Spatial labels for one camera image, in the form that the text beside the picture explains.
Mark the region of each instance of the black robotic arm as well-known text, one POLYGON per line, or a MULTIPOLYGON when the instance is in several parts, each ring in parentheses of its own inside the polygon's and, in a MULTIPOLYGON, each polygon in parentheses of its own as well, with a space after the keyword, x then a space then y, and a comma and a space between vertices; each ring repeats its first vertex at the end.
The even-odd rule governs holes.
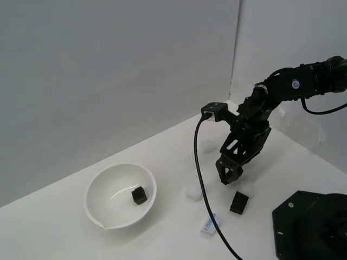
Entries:
POLYGON ((216 122, 225 121, 230 125, 231 133, 216 162, 221 181, 229 184, 239 179, 242 166, 260 153, 271 131, 268 118, 282 101, 301 99, 307 112, 327 114, 347 107, 347 104, 326 112, 312 112, 307 109, 305 99, 346 89, 347 59, 335 56, 325 62, 275 71, 255 85, 252 95, 239 105, 238 115, 231 113, 226 103, 212 102, 204 106, 202 114, 211 113, 216 122))

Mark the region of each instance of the label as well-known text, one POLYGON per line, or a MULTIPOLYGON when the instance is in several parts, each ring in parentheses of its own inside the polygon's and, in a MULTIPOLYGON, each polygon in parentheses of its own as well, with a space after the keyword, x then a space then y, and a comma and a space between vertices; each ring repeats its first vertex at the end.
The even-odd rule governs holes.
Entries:
POLYGON ((300 82, 297 79, 294 79, 292 81, 292 87, 293 89, 298 89, 300 87, 300 82))

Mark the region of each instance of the white backdrop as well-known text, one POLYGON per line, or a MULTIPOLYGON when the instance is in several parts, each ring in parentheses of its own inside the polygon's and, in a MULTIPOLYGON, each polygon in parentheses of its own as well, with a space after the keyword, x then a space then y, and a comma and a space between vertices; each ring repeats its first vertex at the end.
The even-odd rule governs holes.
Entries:
MULTIPOLYGON (((347 58, 346 14, 345 0, 241 1, 230 99, 242 103, 255 83, 277 69, 336 55, 347 58)), ((346 102, 347 92, 314 97, 307 106, 324 111, 346 102)), ((273 112, 272 126, 347 172, 347 109, 314 116, 300 101, 281 107, 285 118, 273 112)))
POLYGON ((0 1, 0 206, 228 99, 238 11, 0 1))

